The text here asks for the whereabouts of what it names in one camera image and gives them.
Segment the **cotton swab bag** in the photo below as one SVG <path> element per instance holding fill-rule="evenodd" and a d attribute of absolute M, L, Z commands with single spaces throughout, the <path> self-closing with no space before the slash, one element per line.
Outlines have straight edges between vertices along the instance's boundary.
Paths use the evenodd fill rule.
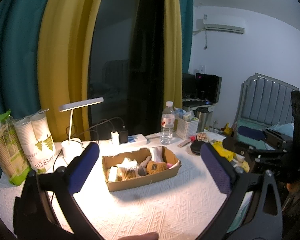
<path fill-rule="evenodd" d="M 135 159 L 125 157 L 122 163 L 116 164 L 121 180 L 130 180 L 139 177 L 139 166 Z"/>

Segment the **brown fuzzy pouch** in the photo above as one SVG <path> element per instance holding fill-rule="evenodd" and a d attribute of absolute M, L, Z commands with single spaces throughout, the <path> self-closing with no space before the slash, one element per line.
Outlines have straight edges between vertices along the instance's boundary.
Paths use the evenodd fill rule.
<path fill-rule="evenodd" d="M 154 162 L 154 161 L 149 161 L 149 163 L 146 166 L 146 171 L 147 174 L 151 175 L 151 174 L 157 174 L 160 173 L 162 171 L 167 170 L 167 163 L 165 162 Z"/>

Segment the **clear bubble wrap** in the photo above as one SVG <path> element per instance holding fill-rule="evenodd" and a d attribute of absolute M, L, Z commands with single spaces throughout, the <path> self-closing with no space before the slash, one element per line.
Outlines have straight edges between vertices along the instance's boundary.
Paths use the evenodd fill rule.
<path fill-rule="evenodd" d="M 119 179 L 118 167 L 112 166 L 108 172 L 108 181 L 113 183 L 113 182 L 118 181 L 118 179 Z"/>

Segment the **grey padded headboard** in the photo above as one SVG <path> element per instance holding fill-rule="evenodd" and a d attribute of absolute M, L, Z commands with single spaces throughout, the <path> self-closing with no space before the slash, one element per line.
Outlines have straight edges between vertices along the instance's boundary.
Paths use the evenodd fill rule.
<path fill-rule="evenodd" d="M 284 81 L 255 73 L 241 87 L 241 94 L 234 124 L 237 140 L 248 142 L 241 135 L 241 126 L 255 130 L 271 128 L 286 136 L 293 136 L 291 92 L 299 88 Z"/>

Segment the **yellow plastic bag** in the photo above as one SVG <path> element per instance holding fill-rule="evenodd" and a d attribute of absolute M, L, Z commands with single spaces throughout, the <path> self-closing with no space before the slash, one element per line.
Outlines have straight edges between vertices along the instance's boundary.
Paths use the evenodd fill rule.
<path fill-rule="evenodd" d="M 212 146 L 221 157 L 226 158 L 229 162 L 233 160 L 234 152 L 224 148 L 221 141 L 215 141 Z"/>

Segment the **green paper cup pack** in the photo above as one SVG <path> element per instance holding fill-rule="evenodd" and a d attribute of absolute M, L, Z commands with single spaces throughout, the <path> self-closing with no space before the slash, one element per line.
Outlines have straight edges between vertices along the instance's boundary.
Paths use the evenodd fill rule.
<path fill-rule="evenodd" d="M 14 186 L 21 185 L 31 171 L 14 127 L 11 111 L 0 114 L 0 167 Z"/>

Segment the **white table cloth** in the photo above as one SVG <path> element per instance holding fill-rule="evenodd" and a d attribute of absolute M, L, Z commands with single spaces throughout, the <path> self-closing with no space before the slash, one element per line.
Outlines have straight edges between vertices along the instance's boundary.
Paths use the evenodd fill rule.
<path fill-rule="evenodd" d="M 109 192 L 98 160 L 75 201 L 105 239 L 157 232 L 160 239 L 195 239 L 226 200 L 207 167 L 174 138 L 168 148 L 181 162 L 178 174 L 133 189 Z"/>

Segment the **white paper cup pack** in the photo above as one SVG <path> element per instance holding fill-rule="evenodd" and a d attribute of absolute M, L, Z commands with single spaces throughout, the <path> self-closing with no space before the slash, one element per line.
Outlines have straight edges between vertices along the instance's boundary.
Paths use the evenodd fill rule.
<path fill-rule="evenodd" d="M 25 157 L 38 174 L 47 172 L 57 155 L 47 122 L 47 111 L 42 109 L 13 124 Z"/>

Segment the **black round lid stack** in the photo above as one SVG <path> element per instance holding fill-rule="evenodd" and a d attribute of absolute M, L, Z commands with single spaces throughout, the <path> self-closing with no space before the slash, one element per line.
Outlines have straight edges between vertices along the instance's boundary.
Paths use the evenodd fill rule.
<path fill-rule="evenodd" d="M 201 147 L 205 144 L 204 141 L 198 141 L 195 140 L 194 142 L 192 142 L 192 144 L 190 145 L 190 150 L 193 154 L 195 155 L 200 155 L 200 149 Z"/>

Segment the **stainless steel tumbler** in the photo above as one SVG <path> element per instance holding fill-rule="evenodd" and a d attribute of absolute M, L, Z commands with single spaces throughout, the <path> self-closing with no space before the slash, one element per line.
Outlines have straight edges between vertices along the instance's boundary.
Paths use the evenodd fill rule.
<path fill-rule="evenodd" d="M 209 115 L 210 113 L 207 107 L 199 107 L 196 109 L 196 118 L 199 119 L 197 132 L 204 131 Z"/>

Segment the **brown cardboard box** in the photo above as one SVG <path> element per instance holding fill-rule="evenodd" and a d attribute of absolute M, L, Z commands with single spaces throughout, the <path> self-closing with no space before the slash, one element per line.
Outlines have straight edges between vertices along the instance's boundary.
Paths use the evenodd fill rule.
<path fill-rule="evenodd" d="M 177 175 L 181 161 L 164 146 L 102 157 L 105 182 L 110 192 L 157 183 Z"/>

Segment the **clear plastic water bottle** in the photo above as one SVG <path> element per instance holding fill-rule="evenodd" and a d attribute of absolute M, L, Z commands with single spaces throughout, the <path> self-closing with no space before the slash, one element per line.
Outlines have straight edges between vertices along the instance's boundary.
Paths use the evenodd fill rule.
<path fill-rule="evenodd" d="M 174 132 L 175 113 L 173 109 L 173 102 L 166 101 L 166 107 L 161 114 L 161 132 L 160 142 L 163 145 L 171 143 Z"/>

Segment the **white power strip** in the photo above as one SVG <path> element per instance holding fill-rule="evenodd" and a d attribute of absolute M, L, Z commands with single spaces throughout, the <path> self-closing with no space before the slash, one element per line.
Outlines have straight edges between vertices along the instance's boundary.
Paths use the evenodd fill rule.
<path fill-rule="evenodd" d="M 135 146 L 145 145 L 147 144 L 147 138 L 142 134 L 130 135 L 128 136 L 128 143 Z"/>

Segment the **yellow curtain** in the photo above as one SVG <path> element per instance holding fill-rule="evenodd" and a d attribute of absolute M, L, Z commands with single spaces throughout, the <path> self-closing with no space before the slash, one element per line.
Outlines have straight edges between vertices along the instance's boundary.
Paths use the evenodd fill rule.
<path fill-rule="evenodd" d="M 55 141 L 66 139 L 69 114 L 59 106 L 87 98 L 88 61 L 101 0 L 48 0 L 40 28 L 37 76 L 40 104 Z M 182 104 L 179 0 L 165 0 L 164 100 Z"/>

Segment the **pink handled utility knife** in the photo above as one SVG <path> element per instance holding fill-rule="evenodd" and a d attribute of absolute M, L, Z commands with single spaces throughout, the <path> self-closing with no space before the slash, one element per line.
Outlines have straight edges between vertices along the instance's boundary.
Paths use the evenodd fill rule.
<path fill-rule="evenodd" d="M 184 141 L 182 141 L 181 143 L 178 144 L 178 147 L 182 148 L 182 147 L 190 144 L 191 142 L 192 142 L 191 139 L 184 140 Z"/>

